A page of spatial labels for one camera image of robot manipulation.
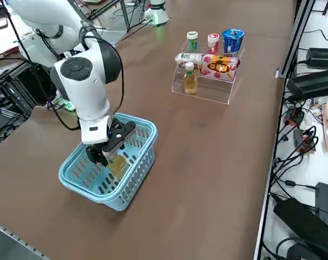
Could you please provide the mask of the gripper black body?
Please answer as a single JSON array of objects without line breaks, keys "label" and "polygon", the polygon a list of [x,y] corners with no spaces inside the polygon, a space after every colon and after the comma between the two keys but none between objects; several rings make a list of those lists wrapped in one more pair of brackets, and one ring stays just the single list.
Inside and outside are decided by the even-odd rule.
[{"label": "gripper black body", "polygon": [[114,118],[108,132],[108,141],[103,145],[102,152],[113,152],[120,148],[124,142],[134,133],[136,124],[133,121],[122,123]]}]

